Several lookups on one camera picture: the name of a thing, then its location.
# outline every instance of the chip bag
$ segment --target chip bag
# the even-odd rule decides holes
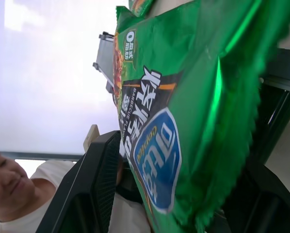
[[[114,92],[155,232],[203,232],[245,163],[258,75],[290,0],[196,0],[142,20],[117,8]]]
[[[144,16],[154,0],[129,0],[130,10],[137,16]]]

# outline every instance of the green snack bag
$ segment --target green snack bag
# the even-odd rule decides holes
[[[130,10],[137,16],[144,16],[154,0],[129,0]]]
[[[114,92],[155,232],[203,232],[236,183],[258,75],[288,34],[290,0],[196,0],[142,20],[117,8]]]

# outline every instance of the oishi logo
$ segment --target oishi logo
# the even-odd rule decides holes
[[[143,129],[133,155],[154,207],[161,213],[170,212],[181,152],[177,126],[168,108],[160,110]]]

